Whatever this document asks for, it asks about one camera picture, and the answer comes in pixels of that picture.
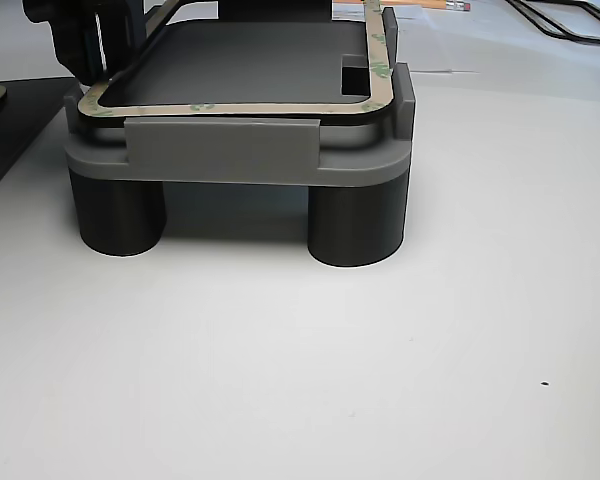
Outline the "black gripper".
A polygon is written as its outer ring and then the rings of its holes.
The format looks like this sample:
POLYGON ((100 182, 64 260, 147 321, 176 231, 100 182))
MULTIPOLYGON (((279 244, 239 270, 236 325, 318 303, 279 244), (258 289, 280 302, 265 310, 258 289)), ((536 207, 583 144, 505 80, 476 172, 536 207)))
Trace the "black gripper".
MULTIPOLYGON (((101 26, 109 78, 129 66, 146 40, 144 3, 126 0, 24 0, 25 15, 33 23, 55 24, 99 15, 112 24, 101 26)), ((56 58, 83 85, 92 86, 103 73, 95 28, 53 28, 56 58)))

